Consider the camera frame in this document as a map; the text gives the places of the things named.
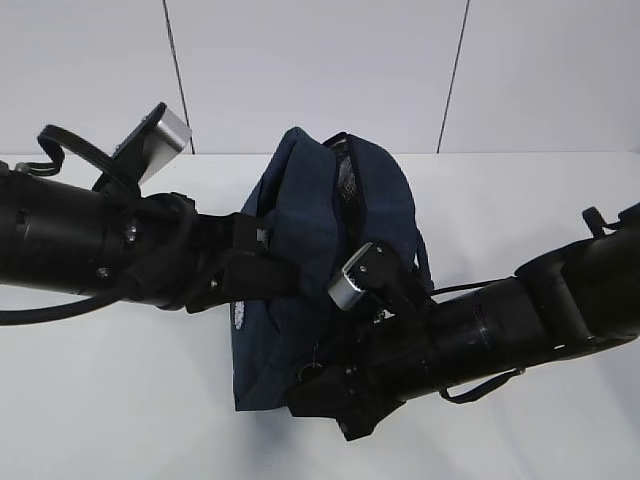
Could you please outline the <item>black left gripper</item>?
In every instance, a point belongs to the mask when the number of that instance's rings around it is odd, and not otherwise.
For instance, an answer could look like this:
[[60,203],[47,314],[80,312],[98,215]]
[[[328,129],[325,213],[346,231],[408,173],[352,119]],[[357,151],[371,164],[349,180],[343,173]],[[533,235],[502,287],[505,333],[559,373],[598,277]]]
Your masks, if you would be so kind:
[[200,214],[194,201],[177,193],[143,199],[138,214],[160,230],[150,249],[120,274],[121,301],[197,313],[216,301],[273,300],[299,292],[295,265],[258,254],[264,225],[253,216]]

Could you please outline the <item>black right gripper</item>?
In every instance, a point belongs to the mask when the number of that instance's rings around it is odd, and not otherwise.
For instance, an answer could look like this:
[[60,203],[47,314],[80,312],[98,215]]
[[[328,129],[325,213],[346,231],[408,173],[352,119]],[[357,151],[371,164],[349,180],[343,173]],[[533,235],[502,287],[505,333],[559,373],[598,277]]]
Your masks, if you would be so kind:
[[374,428],[407,401],[435,392],[438,367],[433,321],[387,320],[360,330],[292,387],[287,408],[341,428]]

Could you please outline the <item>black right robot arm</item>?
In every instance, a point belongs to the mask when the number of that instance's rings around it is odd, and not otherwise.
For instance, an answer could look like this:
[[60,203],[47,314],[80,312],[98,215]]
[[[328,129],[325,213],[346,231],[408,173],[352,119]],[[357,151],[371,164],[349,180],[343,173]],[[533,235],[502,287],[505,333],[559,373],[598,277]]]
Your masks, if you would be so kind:
[[379,317],[355,324],[335,353],[286,394],[295,417],[334,420],[367,436],[407,401],[479,400],[529,368],[615,348],[639,336],[639,209],[615,222],[596,208],[586,239],[540,255],[512,276],[435,300],[383,241],[363,245],[330,294],[344,310],[371,298]]

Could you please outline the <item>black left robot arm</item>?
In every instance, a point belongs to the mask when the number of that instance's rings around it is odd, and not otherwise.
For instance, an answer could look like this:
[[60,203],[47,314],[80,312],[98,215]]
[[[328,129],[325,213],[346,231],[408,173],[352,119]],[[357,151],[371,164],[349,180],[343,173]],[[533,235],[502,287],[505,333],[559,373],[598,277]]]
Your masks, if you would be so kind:
[[200,214],[175,192],[146,198],[1,172],[1,281],[198,313],[286,298],[299,270],[268,251],[263,221]]

